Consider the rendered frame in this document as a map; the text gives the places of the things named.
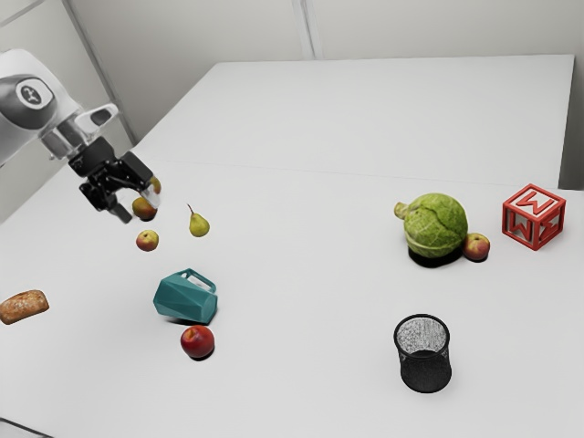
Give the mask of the brown bread loaf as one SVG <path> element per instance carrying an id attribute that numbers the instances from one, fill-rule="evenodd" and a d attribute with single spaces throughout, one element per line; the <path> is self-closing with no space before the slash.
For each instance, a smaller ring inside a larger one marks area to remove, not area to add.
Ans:
<path id="1" fill-rule="evenodd" d="M 0 321 L 14 324 L 49 309 L 49 303 L 41 290 L 20 292 L 0 303 Z"/>

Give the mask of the teal faceted mug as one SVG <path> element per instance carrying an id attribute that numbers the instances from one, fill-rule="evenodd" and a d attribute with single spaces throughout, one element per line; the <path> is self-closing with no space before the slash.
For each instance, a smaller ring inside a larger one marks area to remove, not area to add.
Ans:
<path id="1" fill-rule="evenodd" d="M 186 268 L 160 281 L 153 305 L 162 316 L 209 324 L 218 308 L 216 285 Z"/>

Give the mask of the yellow green pear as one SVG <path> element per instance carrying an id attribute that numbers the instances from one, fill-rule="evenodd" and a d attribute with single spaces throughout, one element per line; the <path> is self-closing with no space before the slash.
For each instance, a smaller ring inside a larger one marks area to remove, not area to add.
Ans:
<path id="1" fill-rule="evenodd" d="M 189 204 L 188 208 L 191 213 L 189 222 L 190 234 L 194 237 L 203 237 L 207 235 L 210 231 L 209 222 L 200 214 L 196 213 Z"/>

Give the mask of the pink yellow peach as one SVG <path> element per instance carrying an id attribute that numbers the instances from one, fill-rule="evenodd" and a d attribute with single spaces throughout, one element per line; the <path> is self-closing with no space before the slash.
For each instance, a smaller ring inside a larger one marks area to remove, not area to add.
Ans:
<path id="1" fill-rule="evenodd" d="M 480 233 L 470 233 L 465 237 L 462 252 L 463 255 L 474 262 L 487 259 L 490 251 L 489 239 Z"/>

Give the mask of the red letter block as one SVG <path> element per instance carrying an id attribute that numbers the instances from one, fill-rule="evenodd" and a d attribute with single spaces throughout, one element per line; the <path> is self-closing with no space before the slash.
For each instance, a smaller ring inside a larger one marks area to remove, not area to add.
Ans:
<path id="1" fill-rule="evenodd" d="M 503 202 L 501 231 L 538 251 L 563 231 L 566 203 L 564 198 L 529 183 Z"/>

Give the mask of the black mesh pen holder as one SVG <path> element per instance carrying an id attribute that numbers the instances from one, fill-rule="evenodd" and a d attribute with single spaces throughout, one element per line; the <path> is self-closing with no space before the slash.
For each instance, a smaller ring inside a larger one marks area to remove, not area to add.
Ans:
<path id="1" fill-rule="evenodd" d="M 403 383 L 419 393 L 436 393 L 452 378 L 450 331 L 437 317 L 414 314 L 393 331 Z"/>

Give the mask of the green cabbage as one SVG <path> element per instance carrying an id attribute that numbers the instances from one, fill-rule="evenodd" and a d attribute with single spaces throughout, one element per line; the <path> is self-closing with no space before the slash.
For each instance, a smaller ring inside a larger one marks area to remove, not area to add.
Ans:
<path id="1" fill-rule="evenodd" d="M 407 246 L 421 257 L 448 256 L 467 236 L 465 209 L 444 193 L 423 194 L 410 203 L 398 202 L 393 213 L 403 222 Z"/>

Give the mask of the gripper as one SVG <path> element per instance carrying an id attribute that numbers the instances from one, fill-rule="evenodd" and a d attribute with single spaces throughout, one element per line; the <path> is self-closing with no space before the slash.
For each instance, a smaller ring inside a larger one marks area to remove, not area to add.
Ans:
<path id="1" fill-rule="evenodd" d="M 91 205 L 99 212 L 107 211 L 116 216 L 124 224 L 128 224 L 132 216 L 120 204 L 117 198 L 119 190 L 134 190 L 153 208 L 158 208 L 161 204 L 160 196 L 151 183 L 153 172 L 133 152 L 128 151 L 119 158 L 123 178 L 113 177 L 120 173 L 118 158 L 104 137 L 98 137 L 80 149 L 68 161 L 68 165 L 77 176 L 87 178 L 79 189 Z"/>

